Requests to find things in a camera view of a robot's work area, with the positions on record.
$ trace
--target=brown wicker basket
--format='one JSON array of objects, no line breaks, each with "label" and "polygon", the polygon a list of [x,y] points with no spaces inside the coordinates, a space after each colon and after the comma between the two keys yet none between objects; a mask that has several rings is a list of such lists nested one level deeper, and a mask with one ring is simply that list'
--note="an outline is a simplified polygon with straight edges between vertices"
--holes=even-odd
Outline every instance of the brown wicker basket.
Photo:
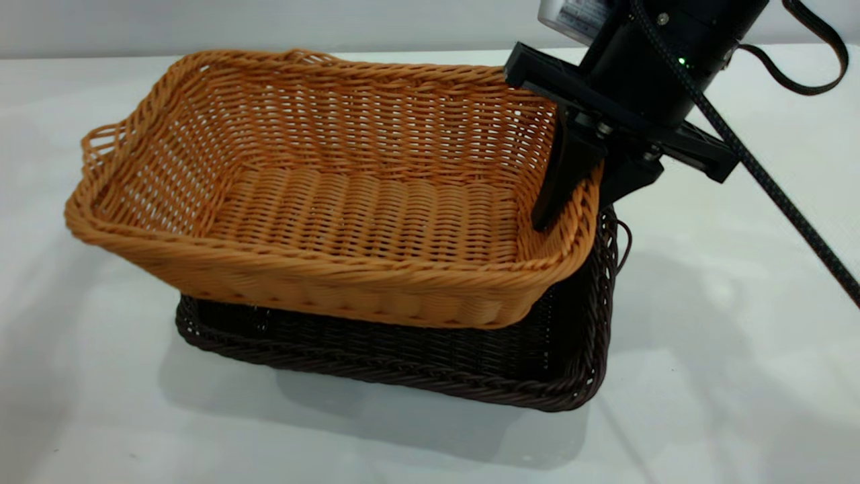
[{"label": "brown wicker basket", "polygon": [[66,221],[200,298],[499,328],[593,243],[602,168],[530,227],[554,109],[499,67],[198,53],[83,140]]},{"label": "brown wicker basket", "polygon": [[594,396],[606,371],[621,265],[616,229],[614,214],[605,212],[582,269],[552,286],[524,320],[497,331],[379,325],[185,295],[176,324],[188,343],[249,363],[573,410]]}]

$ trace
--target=stacked baskets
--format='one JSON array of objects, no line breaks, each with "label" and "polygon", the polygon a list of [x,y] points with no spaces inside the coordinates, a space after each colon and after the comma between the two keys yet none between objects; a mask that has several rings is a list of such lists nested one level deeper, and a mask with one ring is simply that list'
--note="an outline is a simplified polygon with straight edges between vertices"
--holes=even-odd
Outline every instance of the stacked baskets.
[{"label": "stacked baskets", "polygon": [[198,53],[84,139],[66,221],[177,287],[205,350],[568,410],[603,378],[617,221],[598,168],[531,229],[554,110],[498,67]]}]

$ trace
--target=basket bottom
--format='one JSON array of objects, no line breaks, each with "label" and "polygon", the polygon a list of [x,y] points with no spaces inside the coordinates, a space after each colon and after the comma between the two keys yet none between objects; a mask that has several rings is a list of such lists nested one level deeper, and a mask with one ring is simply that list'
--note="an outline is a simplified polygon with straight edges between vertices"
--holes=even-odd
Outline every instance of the basket bottom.
[{"label": "basket bottom", "polygon": [[617,222],[604,211],[586,264],[518,324],[424,329],[195,299],[176,324],[205,351],[277,369],[423,388],[546,412],[575,409],[605,375]]},{"label": "basket bottom", "polygon": [[206,236],[330,256],[504,264],[524,256],[519,219],[513,190],[490,183],[250,164],[236,175]]}]

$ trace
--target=white tabletop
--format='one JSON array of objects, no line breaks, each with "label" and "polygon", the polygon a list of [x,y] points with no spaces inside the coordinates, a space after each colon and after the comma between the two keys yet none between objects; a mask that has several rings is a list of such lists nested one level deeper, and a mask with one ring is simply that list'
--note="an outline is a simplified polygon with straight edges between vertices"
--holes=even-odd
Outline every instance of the white tabletop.
[{"label": "white tabletop", "polygon": [[[800,80],[835,75],[826,47],[769,50]],[[497,65],[507,52],[345,57]],[[62,217],[80,138],[128,115],[174,60],[0,62],[0,482],[860,481],[860,312],[742,168],[721,186],[666,160],[617,205],[636,243],[609,375],[576,412],[188,346],[177,291],[79,243]],[[739,53],[709,95],[860,273],[860,72],[805,98]]]}]

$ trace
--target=basket handle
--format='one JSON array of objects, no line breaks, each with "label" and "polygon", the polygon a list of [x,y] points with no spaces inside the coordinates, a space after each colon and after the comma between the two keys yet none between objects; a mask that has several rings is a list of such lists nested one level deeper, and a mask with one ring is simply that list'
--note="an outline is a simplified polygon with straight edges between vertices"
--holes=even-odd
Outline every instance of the basket handle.
[{"label": "basket handle", "polygon": [[618,263],[618,266],[615,269],[615,275],[617,276],[627,263],[627,257],[630,256],[630,249],[633,248],[633,232],[630,230],[630,226],[626,223],[620,220],[615,220],[615,222],[627,233],[627,248],[624,249],[624,255],[621,257],[621,262]]},{"label": "basket handle", "polygon": [[[101,139],[109,138],[106,142],[97,144]],[[126,123],[124,121],[107,124],[93,129],[81,140],[83,149],[84,180],[91,178],[94,183],[100,183],[104,177],[114,174],[116,166],[111,153],[120,149],[126,141]]]}]

